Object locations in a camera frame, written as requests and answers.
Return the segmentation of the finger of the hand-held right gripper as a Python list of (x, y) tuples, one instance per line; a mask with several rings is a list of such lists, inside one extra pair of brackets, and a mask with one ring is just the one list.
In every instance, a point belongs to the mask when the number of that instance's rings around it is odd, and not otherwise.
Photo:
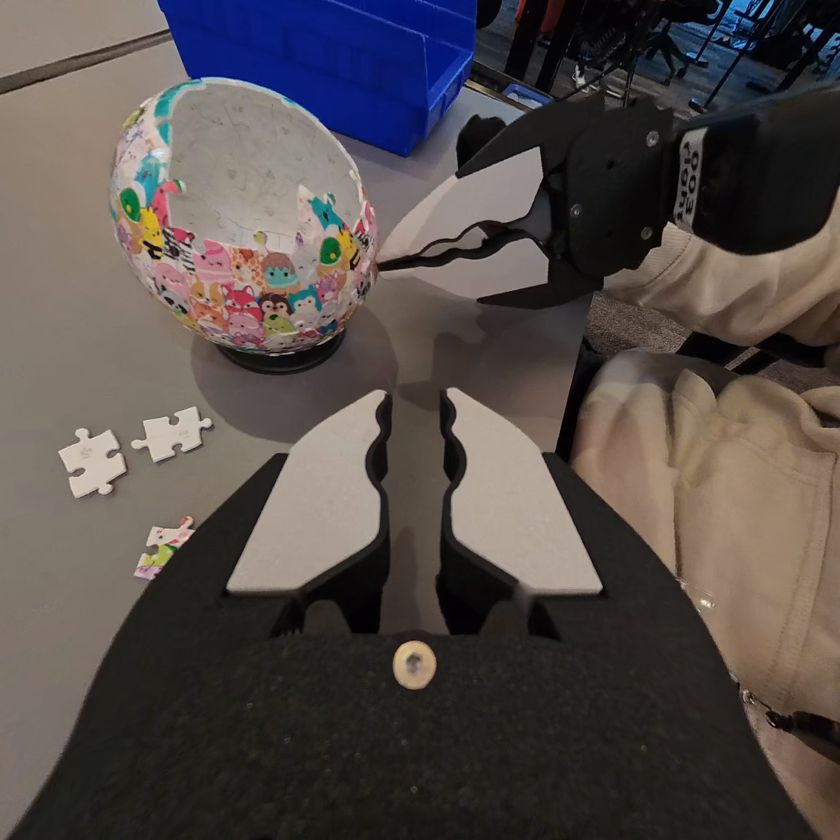
[(550, 258), (523, 231), (487, 236), (467, 231), (411, 255), (380, 260), (380, 276), (415, 279), (464, 299), (479, 300), (546, 284)]
[(456, 244), (480, 223), (507, 224), (524, 218), (542, 180), (539, 147), (468, 175), (451, 175), (396, 224), (380, 247), (380, 264)]

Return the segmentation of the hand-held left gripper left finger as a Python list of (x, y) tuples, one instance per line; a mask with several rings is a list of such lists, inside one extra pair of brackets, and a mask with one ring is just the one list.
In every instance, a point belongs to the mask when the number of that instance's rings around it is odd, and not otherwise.
[(390, 573), (382, 482), (392, 397), (373, 390), (290, 449), (228, 579), (231, 596), (334, 602), (357, 634), (380, 631)]

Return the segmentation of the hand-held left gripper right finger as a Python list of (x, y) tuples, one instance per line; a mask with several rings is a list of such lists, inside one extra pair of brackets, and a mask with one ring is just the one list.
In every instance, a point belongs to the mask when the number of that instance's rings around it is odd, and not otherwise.
[(453, 635), (478, 634), (512, 603), (595, 597), (603, 582), (542, 450), (456, 387), (440, 393), (444, 493), (436, 593)]

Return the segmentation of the colourful puzzle ball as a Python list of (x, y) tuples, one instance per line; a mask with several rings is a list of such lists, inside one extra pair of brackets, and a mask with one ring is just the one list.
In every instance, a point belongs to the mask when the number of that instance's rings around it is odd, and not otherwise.
[(143, 287), (214, 345), (312, 347), (377, 280), (356, 163), (308, 110), (245, 81), (188, 80), (144, 101), (121, 128), (109, 211)]

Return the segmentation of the colourful puzzle piece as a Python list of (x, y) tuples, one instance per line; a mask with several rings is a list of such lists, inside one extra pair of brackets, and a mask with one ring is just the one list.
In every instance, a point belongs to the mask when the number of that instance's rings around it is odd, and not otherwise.
[(153, 527), (133, 577), (144, 581), (157, 577), (172, 556), (192, 537), (195, 532), (193, 525), (194, 518), (186, 516), (175, 528)]

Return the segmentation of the black ball stand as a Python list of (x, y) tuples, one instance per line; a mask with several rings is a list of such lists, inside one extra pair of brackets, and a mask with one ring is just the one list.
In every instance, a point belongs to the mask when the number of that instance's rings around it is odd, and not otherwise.
[(238, 368), (260, 375), (295, 375), (311, 371), (329, 361), (342, 347), (346, 330), (303, 350), (263, 353), (238, 350), (216, 344), (216, 350)]

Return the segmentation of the white puzzle piece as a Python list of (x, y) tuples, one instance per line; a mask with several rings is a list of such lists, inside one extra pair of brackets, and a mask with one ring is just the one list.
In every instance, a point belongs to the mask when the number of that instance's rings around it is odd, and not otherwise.
[(59, 450), (59, 458), (68, 474), (71, 495), (75, 499), (93, 493), (107, 496), (113, 482), (127, 472), (120, 442), (111, 430), (91, 434), (85, 428), (75, 430), (76, 441)]
[(191, 406), (168, 416), (143, 420), (144, 437), (134, 439), (131, 448), (146, 450), (155, 464), (186, 454), (203, 446), (203, 433), (214, 427), (214, 421), (203, 417), (197, 406)]

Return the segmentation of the blue plastic bin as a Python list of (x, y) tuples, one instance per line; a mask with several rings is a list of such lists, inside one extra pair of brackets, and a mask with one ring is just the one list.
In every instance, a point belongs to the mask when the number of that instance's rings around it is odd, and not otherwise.
[(453, 105), (475, 1), (160, 1), (187, 74), (296, 102), (327, 128), (409, 156)]

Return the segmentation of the person's cream sweatshirt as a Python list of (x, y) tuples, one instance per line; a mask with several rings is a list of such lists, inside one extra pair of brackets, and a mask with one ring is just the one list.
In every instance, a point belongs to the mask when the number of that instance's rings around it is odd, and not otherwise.
[(839, 390), (796, 394), (703, 360), (587, 359), (570, 464), (704, 618), (768, 761), (820, 838), (838, 763), (766, 712), (838, 721)]

